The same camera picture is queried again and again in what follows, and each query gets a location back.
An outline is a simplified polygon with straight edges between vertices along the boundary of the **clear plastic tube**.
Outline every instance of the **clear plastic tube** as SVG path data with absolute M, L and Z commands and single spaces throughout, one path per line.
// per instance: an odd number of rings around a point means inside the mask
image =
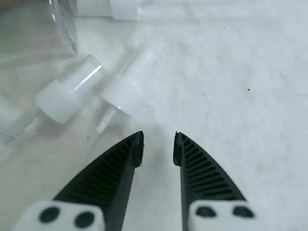
M 76 30 L 67 7 L 66 0 L 20 0 L 0 8 L 0 67 L 76 55 Z

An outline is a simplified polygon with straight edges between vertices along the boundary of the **black ribbed grip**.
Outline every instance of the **black ribbed grip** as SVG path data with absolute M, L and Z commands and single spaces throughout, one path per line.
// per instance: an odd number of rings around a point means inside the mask
M 54 199 L 96 205 L 103 210 L 106 231 L 122 228 L 136 167 L 143 156 L 143 133 L 118 143 L 79 173 Z
M 188 209 L 196 200 L 245 200 L 242 193 L 198 144 L 182 133 L 175 136 L 174 164 L 180 166 L 183 230 L 187 230 Z

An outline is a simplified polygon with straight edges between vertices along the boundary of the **white plastic cap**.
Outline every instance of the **white plastic cap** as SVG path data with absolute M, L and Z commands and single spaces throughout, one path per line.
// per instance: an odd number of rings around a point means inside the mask
M 140 0 L 70 0 L 70 4 L 76 15 L 140 20 Z
M 144 89 L 158 68 L 159 54 L 142 44 L 121 72 L 103 90 L 101 97 L 129 116 L 144 98 Z
M 41 90 L 35 96 L 36 102 L 47 116 L 65 124 L 106 75 L 108 73 L 104 67 L 89 55 L 78 66 Z
M 31 122 L 29 114 L 0 96 L 0 131 L 16 137 Z

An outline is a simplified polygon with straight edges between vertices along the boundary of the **bottle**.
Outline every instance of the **bottle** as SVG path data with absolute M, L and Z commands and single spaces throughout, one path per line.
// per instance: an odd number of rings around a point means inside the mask
M 0 68 L 77 54 L 67 0 L 19 0 L 0 8 Z

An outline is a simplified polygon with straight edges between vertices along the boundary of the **spray pump cap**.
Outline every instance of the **spray pump cap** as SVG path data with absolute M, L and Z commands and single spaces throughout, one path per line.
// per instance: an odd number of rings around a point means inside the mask
M 120 73 L 103 90 L 101 97 L 132 116 L 144 98 L 149 80 L 156 74 L 160 55 L 147 44 L 134 52 Z
M 107 75 L 100 62 L 89 55 L 41 90 L 35 96 L 36 102 L 48 117 L 65 124 Z
M 76 15 L 108 16 L 118 20 L 139 20 L 140 0 L 70 0 Z

